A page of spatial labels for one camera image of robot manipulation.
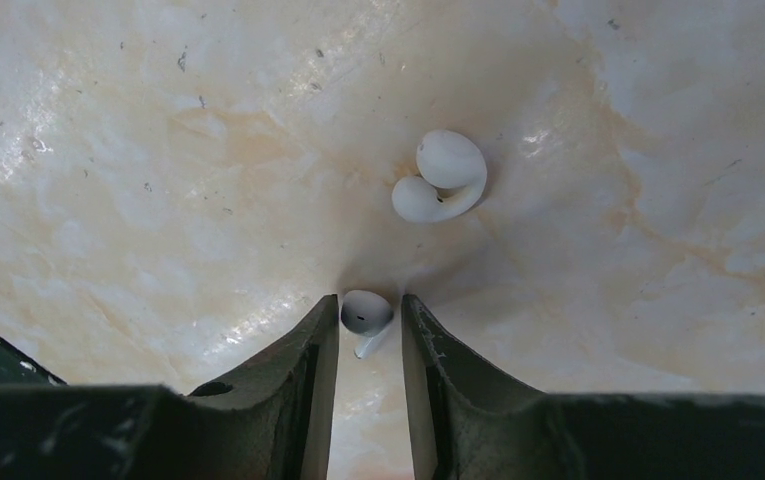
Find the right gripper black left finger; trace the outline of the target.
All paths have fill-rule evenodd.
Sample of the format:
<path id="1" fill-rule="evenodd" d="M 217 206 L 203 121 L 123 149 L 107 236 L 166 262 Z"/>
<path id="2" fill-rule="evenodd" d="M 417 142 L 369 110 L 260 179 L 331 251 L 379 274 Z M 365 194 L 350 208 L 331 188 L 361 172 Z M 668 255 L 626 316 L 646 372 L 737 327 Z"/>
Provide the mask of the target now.
<path id="1" fill-rule="evenodd" d="M 339 302 L 182 395 L 163 385 L 0 386 L 0 479 L 322 479 Z"/>

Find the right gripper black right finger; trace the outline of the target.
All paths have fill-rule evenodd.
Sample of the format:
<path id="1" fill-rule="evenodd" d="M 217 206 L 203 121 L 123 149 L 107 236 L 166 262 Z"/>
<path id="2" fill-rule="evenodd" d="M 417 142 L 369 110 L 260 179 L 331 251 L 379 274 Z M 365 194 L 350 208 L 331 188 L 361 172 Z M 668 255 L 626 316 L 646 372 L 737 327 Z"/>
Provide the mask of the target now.
<path id="1" fill-rule="evenodd" d="M 765 396 L 551 394 L 401 303 L 419 479 L 765 479 Z"/>

